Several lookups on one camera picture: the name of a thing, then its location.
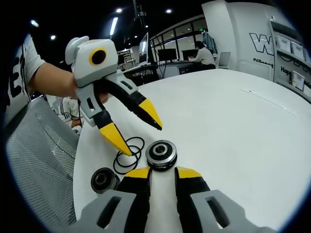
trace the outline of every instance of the ball bearing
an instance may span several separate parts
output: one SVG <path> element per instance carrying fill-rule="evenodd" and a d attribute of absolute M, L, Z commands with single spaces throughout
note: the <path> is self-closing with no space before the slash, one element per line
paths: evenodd
<path fill-rule="evenodd" d="M 155 141 L 147 148 L 146 158 L 152 169 L 166 171 L 176 163 L 176 146 L 167 140 Z"/>
<path fill-rule="evenodd" d="M 119 183 L 119 177 L 107 167 L 95 171 L 91 178 L 92 189 L 99 194 L 104 193 L 108 189 L 116 189 Z"/>

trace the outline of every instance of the black ceiling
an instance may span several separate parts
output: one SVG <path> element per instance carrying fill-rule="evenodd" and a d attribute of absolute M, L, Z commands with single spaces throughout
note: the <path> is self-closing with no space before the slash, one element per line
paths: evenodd
<path fill-rule="evenodd" d="M 193 16 L 203 14 L 201 4 L 208 0 L 192 0 L 190 5 L 180 0 L 137 0 L 146 12 L 145 19 L 150 36 Z M 267 1 L 253 0 L 252 2 L 266 3 Z M 30 25 L 29 31 L 33 36 L 38 53 L 47 62 L 59 65 L 64 60 L 67 43 L 74 37 L 88 35 L 91 39 L 108 38 L 113 17 L 118 16 L 113 41 L 117 50 L 126 48 L 126 44 L 138 45 L 145 34 L 140 21 L 134 22 L 134 5 L 132 0 L 91 0 L 91 1 L 43 1 L 35 4 L 39 10 L 29 12 L 39 27 Z M 56 35 L 54 41 L 50 35 Z"/>

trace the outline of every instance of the human arm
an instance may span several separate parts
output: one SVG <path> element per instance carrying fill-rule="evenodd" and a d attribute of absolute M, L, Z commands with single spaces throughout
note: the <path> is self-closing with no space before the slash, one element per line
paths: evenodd
<path fill-rule="evenodd" d="M 72 123 L 71 123 L 71 128 L 73 128 L 73 127 L 75 127 L 75 126 L 77 126 L 77 125 L 82 126 L 79 119 L 73 120 L 73 121 L 72 121 Z"/>
<path fill-rule="evenodd" d="M 203 56 L 202 56 L 202 50 L 198 51 L 198 54 L 196 55 L 195 58 L 191 58 L 189 57 L 189 61 L 190 62 L 200 62 L 202 60 Z"/>
<path fill-rule="evenodd" d="M 59 112 L 59 117 L 62 119 L 64 123 L 66 123 L 69 127 L 74 127 L 77 124 L 74 120 L 72 120 L 71 116 L 71 109 L 69 106 L 68 98 L 62 98 L 60 100 L 59 106 L 58 106 L 58 112 Z"/>
<path fill-rule="evenodd" d="M 44 62 L 38 55 L 30 36 L 25 40 L 25 46 L 25 70 L 29 87 L 43 94 L 76 99 L 77 84 L 73 74 Z M 102 103 L 105 103 L 108 94 L 101 92 L 99 98 Z"/>

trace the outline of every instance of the person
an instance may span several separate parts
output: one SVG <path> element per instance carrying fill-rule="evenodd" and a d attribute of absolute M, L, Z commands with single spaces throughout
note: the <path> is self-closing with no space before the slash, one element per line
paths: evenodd
<path fill-rule="evenodd" d="M 72 97 L 64 97 L 60 100 L 58 106 L 59 117 L 65 122 L 72 130 L 80 135 L 84 118 L 79 112 L 78 100 Z"/>
<path fill-rule="evenodd" d="M 34 90 L 47 95 L 77 99 L 77 84 L 73 74 L 42 60 L 30 34 L 18 48 L 6 81 L 5 100 L 1 102 L 1 110 L 5 114 L 4 127 L 30 102 L 30 95 Z M 108 94 L 101 92 L 99 98 L 105 103 Z"/>
<path fill-rule="evenodd" d="M 197 66 L 195 66 L 196 71 L 215 69 L 215 61 L 213 54 L 205 47 L 203 42 L 196 41 L 194 45 L 198 50 L 198 54 L 195 58 L 189 57 L 189 61 L 199 63 Z"/>

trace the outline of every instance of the desk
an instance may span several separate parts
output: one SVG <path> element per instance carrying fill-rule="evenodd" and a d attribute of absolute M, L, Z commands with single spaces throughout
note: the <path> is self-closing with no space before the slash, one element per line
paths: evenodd
<path fill-rule="evenodd" d="M 162 76 L 163 76 L 162 73 L 164 71 L 165 71 L 164 78 L 169 78 L 169 77 L 179 75 L 180 74 L 179 73 L 180 68 L 190 67 L 192 65 L 193 65 L 192 62 L 180 61 L 180 62 L 167 63 L 166 67 L 165 67 L 165 63 L 162 63 L 161 65 L 158 66 L 158 69 L 156 71 L 157 71 L 157 74 L 159 75 L 160 79 L 162 79 Z"/>
<path fill-rule="evenodd" d="M 310 184 L 311 105 L 276 83 L 224 69 L 179 75 L 139 88 L 157 109 L 163 131 L 111 98 L 105 107 L 124 138 L 144 138 L 144 149 L 156 140 L 172 141 L 178 151 L 176 166 L 200 172 L 211 189 L 244 207 L 254 224 L 280 230 Z M 116 153 L 97 128 L 84 125 L 73 178 L 77 219 L 97 197 L 91 176 L 101 167 L 112 168 Z M 143 150 L 138 168 L 145 166 Z M 182 232 L 173 169 L 153 172 L 150 205 L 146 232 Z"/>

